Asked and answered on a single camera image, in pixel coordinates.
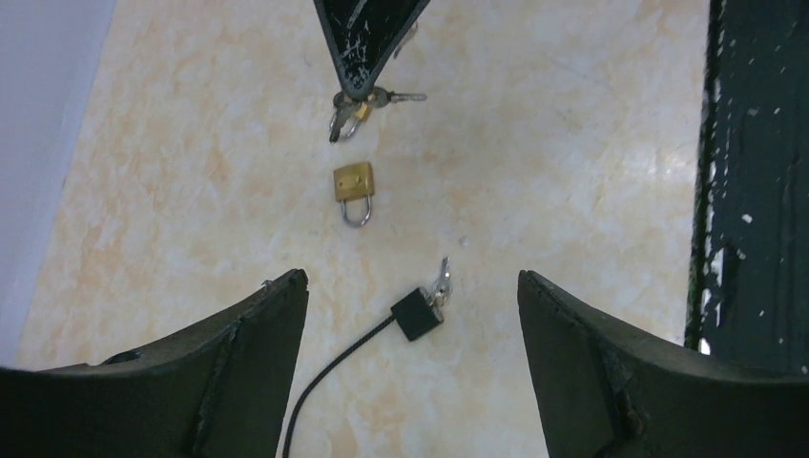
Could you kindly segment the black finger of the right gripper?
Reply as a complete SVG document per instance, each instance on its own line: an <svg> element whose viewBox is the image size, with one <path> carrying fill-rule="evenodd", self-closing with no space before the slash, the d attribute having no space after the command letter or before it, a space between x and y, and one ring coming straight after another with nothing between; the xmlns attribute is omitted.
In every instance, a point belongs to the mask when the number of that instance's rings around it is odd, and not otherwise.
<svg viewBox="0 0 809 458"><path fill-rule="evenodd" d="M315 0L342 92L364 100L428 0Z"/></svg>

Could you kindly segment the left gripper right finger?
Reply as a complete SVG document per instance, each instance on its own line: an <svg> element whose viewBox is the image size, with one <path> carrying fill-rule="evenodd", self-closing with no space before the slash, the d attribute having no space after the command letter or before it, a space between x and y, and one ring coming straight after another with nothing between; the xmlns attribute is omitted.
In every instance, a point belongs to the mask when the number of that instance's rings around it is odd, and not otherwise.
<svg viewBox="0 0 809 458"><path fill-rule="evenodd" d="M533 271L517 302L552 457L804 457L808 380L676 345Z"/></svg>

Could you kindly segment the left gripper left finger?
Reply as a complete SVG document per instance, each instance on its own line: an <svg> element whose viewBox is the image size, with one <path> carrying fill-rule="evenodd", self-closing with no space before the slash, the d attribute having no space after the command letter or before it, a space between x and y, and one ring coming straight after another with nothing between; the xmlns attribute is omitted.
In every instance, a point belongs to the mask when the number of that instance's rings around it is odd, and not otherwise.
<svg viewBox="0 0 809 458"><path fill-rule="evenodd" d="M308 303L300 269L101 364L1 372L5 457L271 457Z"/></svg>

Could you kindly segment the brass padlock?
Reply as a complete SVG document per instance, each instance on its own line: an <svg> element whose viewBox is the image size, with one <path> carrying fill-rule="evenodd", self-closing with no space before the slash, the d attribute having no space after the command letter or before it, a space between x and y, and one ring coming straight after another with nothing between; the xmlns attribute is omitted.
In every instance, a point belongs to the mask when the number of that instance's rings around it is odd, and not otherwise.
<svg viewBox="0 0 809 458"><path fill-rule="evenodd" d="M369 161L342 166L333 171L335 200L340 204L342 220L352 228L365 226L372 216L372 199L375 194L373 168ZM360 219L348 215L348 203L361 200L365 213Z"/></svg>

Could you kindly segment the black cable lock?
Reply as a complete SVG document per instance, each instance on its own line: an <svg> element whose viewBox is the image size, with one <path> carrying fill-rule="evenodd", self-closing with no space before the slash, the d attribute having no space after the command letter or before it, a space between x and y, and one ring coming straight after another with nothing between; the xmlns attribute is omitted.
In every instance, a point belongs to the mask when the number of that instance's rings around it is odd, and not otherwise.
<svg viewBox="0 0 809 458"><path fill-rule="evenodd" d="M437 304L437 297L430 295L423 287L415 288L409 294L394 303L390 307L390 313L386 318L348 346L334 360L326 365L304 388L293 406L284 434L281 456L283 458L290 456L295 427L305 401L314 391L315 387L339 364L393 323L399 326L409 342L415 342L443 322L444 318L440 306Z"/></svg>

